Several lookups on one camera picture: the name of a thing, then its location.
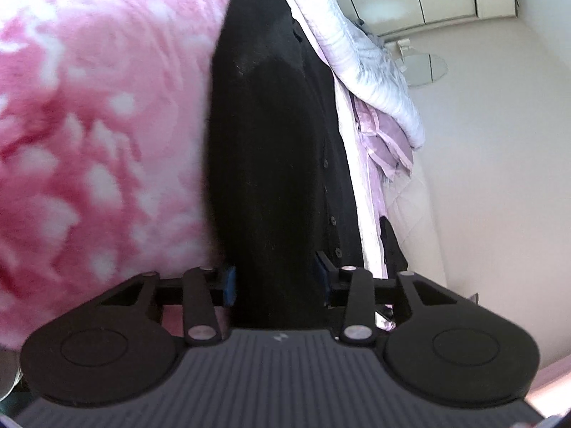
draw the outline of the wall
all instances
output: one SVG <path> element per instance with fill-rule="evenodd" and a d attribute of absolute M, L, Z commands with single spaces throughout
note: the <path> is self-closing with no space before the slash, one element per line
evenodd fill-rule
<path fill-rule="evenodd" d="M 518 0 L 518 16 L 571 68 L 571 0 Z"/>
<path fill-rule="evenodd" d="M 571 353 L 571 71 L 517 19 L 411 36 L 449 73 L 411 91 L 448 284 Z"/>

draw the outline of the black cloth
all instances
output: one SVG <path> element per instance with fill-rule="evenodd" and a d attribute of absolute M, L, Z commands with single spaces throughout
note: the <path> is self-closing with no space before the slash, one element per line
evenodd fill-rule
<path fill-rule="evenodd" d="M 363 266 L 333 76 L 285 0 L 231 0 L 212 60 L 207 174 L 236 265 L 233 324 L 327 324 L 316 250 Z"/>
<path fill-rule="evenodd" d="M 381 223 L 381 241 L 385 251 L 386 272 L 390 279 L 395 279 L 396 274 L 408 269 L 408 262 L 400 250 L 399 241 L 395 231 L 386 217 L 379 219 Z"/>

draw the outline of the mattress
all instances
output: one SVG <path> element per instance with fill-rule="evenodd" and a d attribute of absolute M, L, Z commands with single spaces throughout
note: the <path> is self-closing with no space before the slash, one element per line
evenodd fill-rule
<path fill-rule="evenodd" d="M 386 217 L 393 226 L 409 270 L 446 286 L 440 241 L 420 153 L 415 153 L 411 175 L 399 170 L 392 182 L 384 178 L 382 186 Z"/>

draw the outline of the white logo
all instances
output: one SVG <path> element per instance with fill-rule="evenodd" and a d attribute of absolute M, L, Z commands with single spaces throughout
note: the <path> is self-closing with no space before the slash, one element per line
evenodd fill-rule
<path fill-rule="evenodd" d="M 289 336 L 287 336 L 285 333 L 276 334 L 276 336 L 273 337 L 274 340 L 279 342 L 285 341 L 287 338 L 289 338 Z"/>

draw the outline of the pink blanket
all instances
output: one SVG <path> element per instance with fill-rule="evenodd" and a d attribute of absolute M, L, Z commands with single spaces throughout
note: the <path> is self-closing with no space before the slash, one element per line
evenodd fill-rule
<path fill-rule="evenodd" d="M 0 0 L 0 346 L 215 261 L 202 181 L 229 0 Z"/>

